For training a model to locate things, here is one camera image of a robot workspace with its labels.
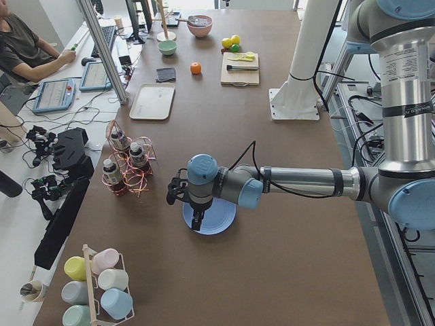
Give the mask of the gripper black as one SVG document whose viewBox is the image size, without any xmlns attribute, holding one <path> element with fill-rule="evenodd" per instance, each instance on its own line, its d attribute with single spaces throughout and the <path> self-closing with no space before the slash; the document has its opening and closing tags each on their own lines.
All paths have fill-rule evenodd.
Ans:
<svg viewBox="0 0 435 326">
<path fill-rule="evenodd" d="M 189 195 L 188 202 L 193 209 L 191 228 L 194 231 L 200 231 L 204 218 L 204 213 L 211 207 L 213 203 L 213 197 L 196 197 Z"/>
</svg>

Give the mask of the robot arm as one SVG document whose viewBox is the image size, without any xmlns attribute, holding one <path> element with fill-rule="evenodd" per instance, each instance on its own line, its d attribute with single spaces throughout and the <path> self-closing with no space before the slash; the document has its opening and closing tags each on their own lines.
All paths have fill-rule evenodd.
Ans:
<svg viewBox="0 0 435 326">
<path fill-rule="evenodd" d="M 384 134 L 382 163 L 347 170 L 218 166 L 198 154 L 187 166 L 184 200 L 200 230 L 214 198 L 254 209 L 262 194 L 306 198 L 346 196 L 374 204 L 396 223 L 434 228 L 434 144 L 428 44 L 434 35 L 433 1 L 362 1 L 353 6 L 348 41 L 379 55 Z"/>
</svg>

